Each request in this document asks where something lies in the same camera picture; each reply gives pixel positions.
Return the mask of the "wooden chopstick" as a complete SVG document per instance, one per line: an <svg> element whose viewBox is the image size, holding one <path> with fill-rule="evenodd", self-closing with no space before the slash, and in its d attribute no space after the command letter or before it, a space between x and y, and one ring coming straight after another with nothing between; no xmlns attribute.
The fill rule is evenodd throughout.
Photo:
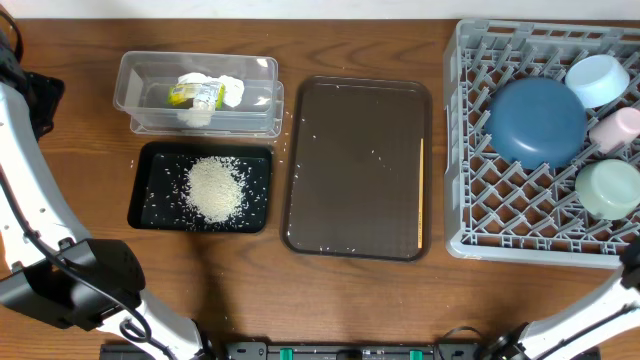
<svg viewBox="0 0 640 360"><path fill-rule="evenodd" d="M420 139L418 183L418 239L417 248L423 248L423 209L424 209L424 138Z"/></svg>

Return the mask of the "pile of white rice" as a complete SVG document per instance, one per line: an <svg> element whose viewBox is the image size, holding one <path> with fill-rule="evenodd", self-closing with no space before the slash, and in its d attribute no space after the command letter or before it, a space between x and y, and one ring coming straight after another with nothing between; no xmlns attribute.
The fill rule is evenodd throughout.
<svg viewBox="0 0 640 360"><path fill-rule="evenodd" d="M158 154L138 223L190 232L257 233L265 226L270 161L262 157Z"/></svg>

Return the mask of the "yellow snack wrapper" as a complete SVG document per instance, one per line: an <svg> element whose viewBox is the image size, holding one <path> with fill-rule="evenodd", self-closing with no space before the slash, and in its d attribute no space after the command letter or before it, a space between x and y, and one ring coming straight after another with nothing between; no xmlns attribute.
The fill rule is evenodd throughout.
<svg viewBox="0 0 640 360"><path fill-rule="evenodd" d="M191 102L193 109L214 111L221 107L225 91L225 85L217 81L178 84L170 88L167 101L174 106Z"/></svg>

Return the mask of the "white napkin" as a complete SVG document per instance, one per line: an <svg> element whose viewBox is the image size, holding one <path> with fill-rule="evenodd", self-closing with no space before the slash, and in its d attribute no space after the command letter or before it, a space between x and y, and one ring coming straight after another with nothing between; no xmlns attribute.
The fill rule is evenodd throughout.
<svg viewBox="0 0 640 360"><path fill-rule="evenodd" d="M184 122L189 127L204 127L211 123L213 115L218 110L221 110L224 106L235 108L241 103L245 90L244 82L231 76L222 75L220 77L214 78L203 73L191 72L180 76L176 85L185 83L203 84L214 81L220 82L226 87L221 107L214 111L206 111L193 109L191 102L178 106L171 105L173 107L184 109L184 112L178 114L178 119L180 121Z"/></svg>

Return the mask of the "dark blue plate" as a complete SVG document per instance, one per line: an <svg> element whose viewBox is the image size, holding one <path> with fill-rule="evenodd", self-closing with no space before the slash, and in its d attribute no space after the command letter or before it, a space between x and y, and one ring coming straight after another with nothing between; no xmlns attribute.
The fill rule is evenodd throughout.
<svg viewBox="0 0 640 360"><path fill-rule="evenodd" d="M497 93L484 125L490 145L508 163L524 169L569 164L584 143L586 110L564 84L542 77L513 81Z"/></svg>

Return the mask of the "green bowl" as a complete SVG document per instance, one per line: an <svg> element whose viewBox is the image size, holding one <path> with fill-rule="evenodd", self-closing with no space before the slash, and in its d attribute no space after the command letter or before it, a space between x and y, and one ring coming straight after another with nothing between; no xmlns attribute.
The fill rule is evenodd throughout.
<svg viewBox="0 0 640 360"><path fill-rule="evenodd" d="M575 192L589 213L619 220L639 205L639 171L618 159L598 161L579 172Z"/></svg>

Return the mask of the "light blue bowl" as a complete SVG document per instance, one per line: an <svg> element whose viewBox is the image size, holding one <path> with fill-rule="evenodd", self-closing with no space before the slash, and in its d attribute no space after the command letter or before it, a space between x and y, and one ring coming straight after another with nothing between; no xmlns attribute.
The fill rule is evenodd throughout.
<svg viewBox="0 0 640 360"><path fill-rule="evenodd" d="M565 85L585 108L606 105L618 98L630 83L630 75L613 56L593 55L573 65L565 76Z"/></svg>

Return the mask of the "pink cup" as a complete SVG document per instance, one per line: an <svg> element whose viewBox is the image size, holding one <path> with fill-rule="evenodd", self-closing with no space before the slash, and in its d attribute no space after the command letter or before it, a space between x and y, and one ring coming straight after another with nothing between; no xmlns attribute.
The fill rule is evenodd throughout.
<svg viewBox="0 0 640 360"><path fill-rule="evenodd" d="M592 144L599 146L602 153L610 153L630 144L640 133L639 110L625 107L599 121L590 131Z"/></svg>

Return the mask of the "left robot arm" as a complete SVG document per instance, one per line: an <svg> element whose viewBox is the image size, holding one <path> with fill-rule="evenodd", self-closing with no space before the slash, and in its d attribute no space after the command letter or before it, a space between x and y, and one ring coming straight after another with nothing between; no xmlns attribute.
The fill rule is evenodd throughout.
<svg viewBox="0 0 640 360"><path fill-rule="evenodd" d="M211 359L197 324L146 288L141 265L114 239L96 239L62 196L38 141L53 128L62 80L26 72L21 33L1 37L1 239L11 273L4 307L55 328L116 335L131 356Z"/></svg>

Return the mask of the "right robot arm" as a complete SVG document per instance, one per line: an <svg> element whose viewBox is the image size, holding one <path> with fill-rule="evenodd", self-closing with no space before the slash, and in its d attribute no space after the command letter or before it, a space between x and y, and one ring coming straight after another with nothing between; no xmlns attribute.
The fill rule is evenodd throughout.
<svg viewBox="0 0 640 360"><path fill-rule="evenodd" d="M478 354L480 359L573 359L639 326L639 244L594 292L549 318L525 323Z"/></svg>

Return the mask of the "dark brown serving tray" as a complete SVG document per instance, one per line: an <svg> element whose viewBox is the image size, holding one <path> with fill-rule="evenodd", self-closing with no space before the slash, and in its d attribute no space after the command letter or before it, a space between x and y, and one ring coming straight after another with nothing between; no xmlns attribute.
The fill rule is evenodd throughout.
<svg viewBox="0 0 640 360"><path fill-rule="evenodd" d="M306 79L296 98L283 244L308 255L403 263L424 257L431 245L431 140L432 97L419 82Z"/></svg>

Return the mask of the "black plastic tray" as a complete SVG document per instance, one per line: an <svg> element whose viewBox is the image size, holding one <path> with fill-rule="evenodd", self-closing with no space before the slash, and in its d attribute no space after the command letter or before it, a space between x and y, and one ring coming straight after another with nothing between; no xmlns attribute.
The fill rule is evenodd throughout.
<svg viewBox="0 0 640 360"><path fill-rule="evenodd" d="M265 225L265 147L151 142L141 149L128 223L136 229L257 233Z"/></svg>

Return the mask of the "clear plastic bin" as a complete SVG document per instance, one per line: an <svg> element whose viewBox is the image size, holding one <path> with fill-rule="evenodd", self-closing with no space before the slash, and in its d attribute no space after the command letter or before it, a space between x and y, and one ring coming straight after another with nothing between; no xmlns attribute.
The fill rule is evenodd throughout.
<svg viewBox="0 0 640 360"><path fill-rule="evenodd" d="M214 78L227 75L244 82L241 103L235 108L224 106L212 120L242 115L265 118L273 108L267 100L257 99L258 96L275 97L276 83L279 82L278 63L271 57L145 51L131 51L123 56L114 106L131 117L150 116L150 120L142 120L143 124L178 119L178 114L184 109L171 106L167 101L168 93L180 76L191 72Z"/></svg>

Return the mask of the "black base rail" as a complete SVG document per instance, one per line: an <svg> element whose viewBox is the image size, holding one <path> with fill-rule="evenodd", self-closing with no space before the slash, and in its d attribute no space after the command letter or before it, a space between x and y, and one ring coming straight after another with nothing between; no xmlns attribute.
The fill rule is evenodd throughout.
<svg viewBox="0 0 640 360"><path fill-rule="evenodd" d="M259 342L229 343L223 351L228 360L410 360L410 359L479 359L476 344L441 344L435 353L432 346L293 346L267 345Z"/></svg>

